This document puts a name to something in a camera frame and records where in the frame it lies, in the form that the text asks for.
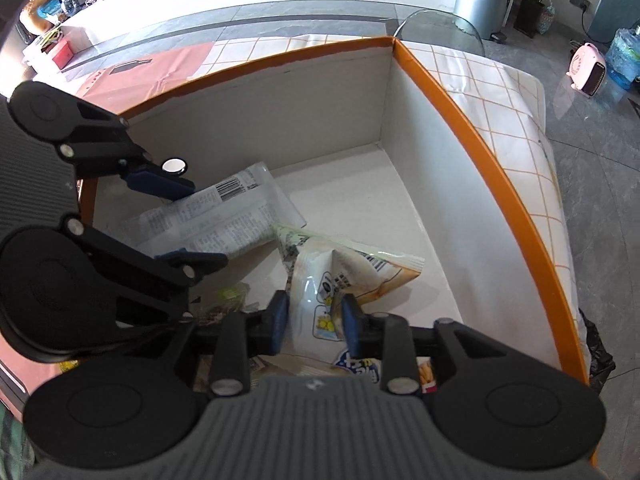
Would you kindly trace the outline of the white triangular snack bag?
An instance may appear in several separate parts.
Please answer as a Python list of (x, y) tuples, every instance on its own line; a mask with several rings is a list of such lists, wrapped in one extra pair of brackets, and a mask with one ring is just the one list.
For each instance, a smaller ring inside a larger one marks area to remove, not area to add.
[(275, 224), (273, 234), (285, 266), (290, 297), (282, 352), (331, 363), (347, 349), (342, 299), (363, 306), (415, 280), (421, 257), (386, 252), (345, 237)]

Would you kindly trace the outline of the white long snack packet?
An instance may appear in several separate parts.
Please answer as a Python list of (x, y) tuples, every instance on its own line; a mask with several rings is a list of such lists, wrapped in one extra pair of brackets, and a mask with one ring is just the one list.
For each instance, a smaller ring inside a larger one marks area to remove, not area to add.
[(233, 259), (273, 240), (272, 227), (306, 226), (264, 162), (200, 192), (110, 229), (112, 237), (150, 257), (214, 252)]

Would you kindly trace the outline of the red Mimi snack bag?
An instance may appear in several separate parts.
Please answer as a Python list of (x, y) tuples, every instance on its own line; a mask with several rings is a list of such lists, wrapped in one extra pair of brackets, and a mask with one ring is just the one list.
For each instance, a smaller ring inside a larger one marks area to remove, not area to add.
[[(213, 357), (204, 356), (198, 364), (198, 371), (194, 379), (194, 390), (206, 392), (208, 389), (209, 373), (213, 368)], [(429, 358), (418, 359), (419, 382), (423, 393), (437, 390), (437, 382), (433, 374)], [(298, 358), (297, 356), (255, 356), (250, 358), (250, 383), (252, 389), (267, 376), (367, 376), (374, 384), (379, 384), (382, 378), (382, 362), (377, 359), (352, 359), (348, 350), (338, 352), (332, 363), (322, 363), (313, 359)]]

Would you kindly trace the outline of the red storage box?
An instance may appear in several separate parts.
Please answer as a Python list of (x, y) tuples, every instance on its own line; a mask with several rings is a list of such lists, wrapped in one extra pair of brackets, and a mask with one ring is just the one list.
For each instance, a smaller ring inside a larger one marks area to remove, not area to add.
[(62, 70), (73, 57), (74, 52), (67, 39), (61, 39), (49, 51), (49, 58), (59, 70)]

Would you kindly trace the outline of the dried flower vase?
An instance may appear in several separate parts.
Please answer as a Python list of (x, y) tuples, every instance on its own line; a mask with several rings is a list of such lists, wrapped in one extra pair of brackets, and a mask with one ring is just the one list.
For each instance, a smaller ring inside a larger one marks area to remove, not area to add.
[(60, 0), (28, 0), (20, 14), (21, 23), (36, 36), (66, 20)]

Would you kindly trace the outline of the orange cardboard box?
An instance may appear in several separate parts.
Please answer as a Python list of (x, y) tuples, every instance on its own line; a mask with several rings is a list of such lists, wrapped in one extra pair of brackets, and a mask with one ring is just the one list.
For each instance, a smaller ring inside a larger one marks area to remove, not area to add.
[(214, 381), (119, 479), (585, 479), (605, 425), (559, 278), (487, 143), (390, 38), (279, 54), (129, 112), (201, 191), (253, 162), (297, 216), (206, 287), (290, 298), (277, 373)]

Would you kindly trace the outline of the pink checkered tablecloth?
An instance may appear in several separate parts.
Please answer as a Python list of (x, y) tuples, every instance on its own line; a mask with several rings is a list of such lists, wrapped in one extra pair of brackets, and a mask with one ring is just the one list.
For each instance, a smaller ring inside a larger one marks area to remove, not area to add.
[(424, 259), (374, 304), (454, 318), (588, 374), (540, 81), (390, 38), (218, 40), (82, 77), (157, 160), (208, 188), (264, 162), (311, 231)]

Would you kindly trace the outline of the pink small heater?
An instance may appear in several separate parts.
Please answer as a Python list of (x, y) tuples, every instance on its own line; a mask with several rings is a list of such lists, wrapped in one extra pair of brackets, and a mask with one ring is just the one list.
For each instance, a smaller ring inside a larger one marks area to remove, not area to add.
[(592, 98), (606, 75), (604, 56), (594, 44), (586, 42), (573, 54), (566, 74), (570, 77), (570, 88)]

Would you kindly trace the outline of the blue water bottle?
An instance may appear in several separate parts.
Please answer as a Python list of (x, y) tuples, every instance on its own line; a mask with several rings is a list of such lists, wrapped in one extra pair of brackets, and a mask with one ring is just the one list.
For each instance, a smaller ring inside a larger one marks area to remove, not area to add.
[(629, 90), (639, 78), (639, 27), (619, 29), (605, 55), (606, 70), (616, 84)]

